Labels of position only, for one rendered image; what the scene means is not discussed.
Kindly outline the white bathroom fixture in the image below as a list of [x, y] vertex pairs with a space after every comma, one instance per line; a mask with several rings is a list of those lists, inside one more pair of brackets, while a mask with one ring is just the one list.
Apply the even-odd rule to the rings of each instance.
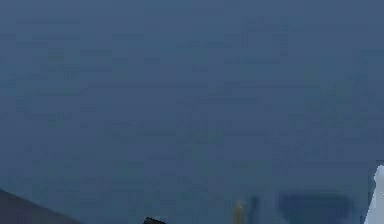
[[384, 165], [377, 167], [374, 181], [375, 189], [364, 224], [384, 224]]

